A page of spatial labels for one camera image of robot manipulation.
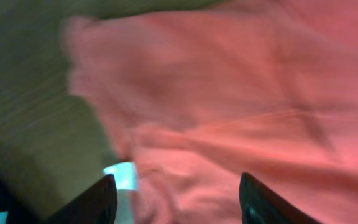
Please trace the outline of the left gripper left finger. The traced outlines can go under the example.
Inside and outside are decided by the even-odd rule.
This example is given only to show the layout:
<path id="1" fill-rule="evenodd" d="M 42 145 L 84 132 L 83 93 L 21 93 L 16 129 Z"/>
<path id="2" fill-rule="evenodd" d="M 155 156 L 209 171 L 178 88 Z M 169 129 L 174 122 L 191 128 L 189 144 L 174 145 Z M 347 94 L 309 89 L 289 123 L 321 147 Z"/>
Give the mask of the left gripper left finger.
<path id="1" fill-rule="evenodd" d="M 105 175 L 43 223 L 114 224 L 116 213 L 116 182 L 114 176 L 109 174 Z"/>

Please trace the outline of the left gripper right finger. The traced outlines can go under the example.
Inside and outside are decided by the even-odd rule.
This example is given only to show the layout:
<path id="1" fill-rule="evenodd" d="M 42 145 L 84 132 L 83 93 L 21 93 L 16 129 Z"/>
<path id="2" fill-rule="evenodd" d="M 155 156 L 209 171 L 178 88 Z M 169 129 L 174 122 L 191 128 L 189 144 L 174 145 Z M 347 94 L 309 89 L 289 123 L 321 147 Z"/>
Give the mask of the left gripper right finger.
<path id="1" fill-rule="evenodd" d="M 242 173 L 239 202 L 243 224 L 319 224 L 249 173 Z"/>

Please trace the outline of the red printed t-shirt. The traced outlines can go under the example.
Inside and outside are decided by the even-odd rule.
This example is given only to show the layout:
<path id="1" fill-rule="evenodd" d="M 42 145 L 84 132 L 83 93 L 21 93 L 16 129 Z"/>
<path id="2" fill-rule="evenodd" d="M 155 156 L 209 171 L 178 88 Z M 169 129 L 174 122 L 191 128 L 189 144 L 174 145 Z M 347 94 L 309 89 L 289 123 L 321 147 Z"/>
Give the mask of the red printed t-shirt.
<path id="1" fill-rule="evenodd" d="M 244 172 L 358 223 L 358 0 L 72 17 L 63 42 L 70 90 L 135 163 L 136 223 L 240 223 Z"/>

